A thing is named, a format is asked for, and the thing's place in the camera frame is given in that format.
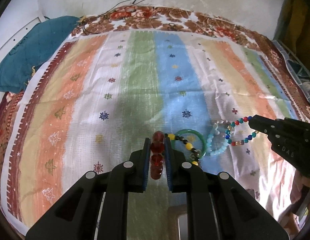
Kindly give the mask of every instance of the yellow bead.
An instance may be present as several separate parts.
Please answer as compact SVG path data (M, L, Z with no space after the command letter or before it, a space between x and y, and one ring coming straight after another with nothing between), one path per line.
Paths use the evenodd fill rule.
M193 145L191 143L186 143L185 147L186 147L187 150L190 151L193 148Z
M170 140L175 140L175 135L170 133L168 134L168 138L170 138Z

